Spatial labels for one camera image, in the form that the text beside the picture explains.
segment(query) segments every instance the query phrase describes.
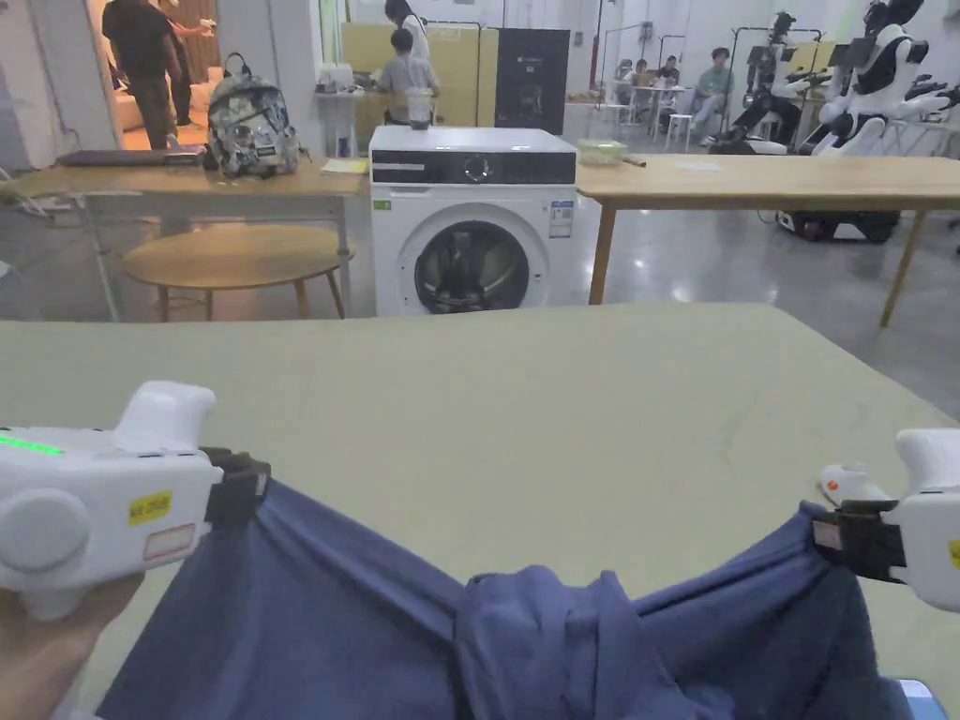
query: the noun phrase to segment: washing machine control panel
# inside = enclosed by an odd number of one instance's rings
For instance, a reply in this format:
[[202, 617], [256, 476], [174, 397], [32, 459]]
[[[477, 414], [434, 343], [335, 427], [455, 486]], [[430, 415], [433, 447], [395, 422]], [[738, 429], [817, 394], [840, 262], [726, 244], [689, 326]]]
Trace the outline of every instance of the washing machine control panel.
[[467, 158], [464, 163], [464, 175], [472, 182], [483, 182], [490, 177], [490, 161], [482, 155]]
[[372, 180], [389, 184], [573, 185], [577, 154], [372, 152]]

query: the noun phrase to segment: backpack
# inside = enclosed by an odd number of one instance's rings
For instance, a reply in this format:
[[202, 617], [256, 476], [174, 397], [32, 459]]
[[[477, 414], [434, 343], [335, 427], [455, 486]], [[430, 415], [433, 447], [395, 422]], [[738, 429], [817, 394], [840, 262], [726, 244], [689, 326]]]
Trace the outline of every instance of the backpack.
[[[234, 56], [243, 62], [239, 76], [226, 71]], [[209, 154], [228, 178], [293, 173], [300, 161], [300, 141], [283, 93], [254, 75], [239, 53], [228, 55], [224, 67], [207, 113]]]

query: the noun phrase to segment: person in gray shirt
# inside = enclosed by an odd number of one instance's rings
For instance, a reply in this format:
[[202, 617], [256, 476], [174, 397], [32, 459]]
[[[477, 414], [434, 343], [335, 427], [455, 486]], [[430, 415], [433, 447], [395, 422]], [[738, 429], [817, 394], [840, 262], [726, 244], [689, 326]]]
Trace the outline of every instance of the person in gray shirt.
[[703, 134], [709, 119], [720, 114], [727, 106], [727, 93], [733, 87], [733, 72], [727, 68], [730, 50], [718, 47], [711, 54], [713, 65], [700, 76], [693, 99], [696, 116], [693, 119], [694, 134]]
[[390, 43], [396, 50], [396, 57], [387, 63], [380, 75], [377, 87], [381, 92], [392, 94], [390, 109], [387, 110], [388, 125], [409, 125], [410, 112], [407, 107], [407, 90], [413, 87], [430, 89], [433, 96], [440, 95], [440, 84], [433, 68], [427, 60], [411, 55], [414, 37], [409, 30], [401, 28], [390, 37]]

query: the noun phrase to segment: washing machine dial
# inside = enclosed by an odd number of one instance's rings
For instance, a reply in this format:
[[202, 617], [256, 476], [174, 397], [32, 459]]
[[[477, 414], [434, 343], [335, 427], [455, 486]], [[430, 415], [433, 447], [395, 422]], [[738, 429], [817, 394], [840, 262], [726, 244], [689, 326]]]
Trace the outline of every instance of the washing machine dial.
[[483, 156], [470, 156], [464, 163], [464, 175], [474, 182], [483, 182], [490, 177], [490, 163]]

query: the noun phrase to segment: phone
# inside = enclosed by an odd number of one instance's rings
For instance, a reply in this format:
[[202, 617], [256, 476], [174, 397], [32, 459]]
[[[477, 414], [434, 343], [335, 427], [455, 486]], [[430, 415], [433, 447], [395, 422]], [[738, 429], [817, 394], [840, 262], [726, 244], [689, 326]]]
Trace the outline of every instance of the phone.
[[944, 707], [926, 683], [919, 680], [901, 680], [900, 688], [906, 695], [906, 702], [914, 720], [949, 720]]

